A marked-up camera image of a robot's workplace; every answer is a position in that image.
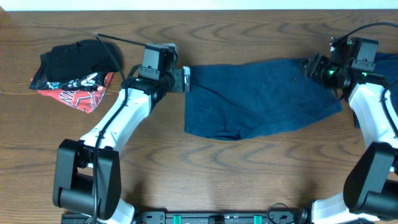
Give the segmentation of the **dark blue shorts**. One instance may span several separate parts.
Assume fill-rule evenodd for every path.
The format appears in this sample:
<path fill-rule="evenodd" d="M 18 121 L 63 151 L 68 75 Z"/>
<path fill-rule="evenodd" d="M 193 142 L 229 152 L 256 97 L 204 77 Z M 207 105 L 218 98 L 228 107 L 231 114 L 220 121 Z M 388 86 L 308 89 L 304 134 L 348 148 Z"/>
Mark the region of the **dark blue shorts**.
<path fill-rule="evenodd" d="M 302 75 L 302 59 L 191 67 L 188 134 L 238 141 L 292 132 L 342 110 L 332 91 Z"/>

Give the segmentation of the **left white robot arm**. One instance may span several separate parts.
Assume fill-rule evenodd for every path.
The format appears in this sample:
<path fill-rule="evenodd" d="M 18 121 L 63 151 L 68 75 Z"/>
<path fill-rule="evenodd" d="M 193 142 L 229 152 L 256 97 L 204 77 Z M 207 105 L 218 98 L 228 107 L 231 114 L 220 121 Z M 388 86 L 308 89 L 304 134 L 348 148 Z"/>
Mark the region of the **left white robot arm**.
<path fill-rule="evenodd" d="M 137 67 L 121 84 L 103 119 L 79 140 L 57 149 L 53 204 L 64 208 L 62 223 L 133 223 L 135 208 L 121 198 L 120 156 L 141 121 L 166 93 L 188 93 L 191 69 L 167 73 Z"/>

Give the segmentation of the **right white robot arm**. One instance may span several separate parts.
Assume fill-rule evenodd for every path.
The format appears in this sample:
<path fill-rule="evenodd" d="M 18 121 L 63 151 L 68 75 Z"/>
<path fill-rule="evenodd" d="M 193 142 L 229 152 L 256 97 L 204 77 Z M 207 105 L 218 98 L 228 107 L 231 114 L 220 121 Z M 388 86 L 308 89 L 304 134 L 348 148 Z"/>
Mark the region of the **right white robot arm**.
<path fill-rule="evenodd" d="M 311 205 L 310 223 L 377 222 L 397 219 L 397 114 L 390 85 L 368 58 L 315 54 L 301 64 L 304 76 L 340 89 L 353 110 L 365 152 L 345 180 L 343 191 Z"/>

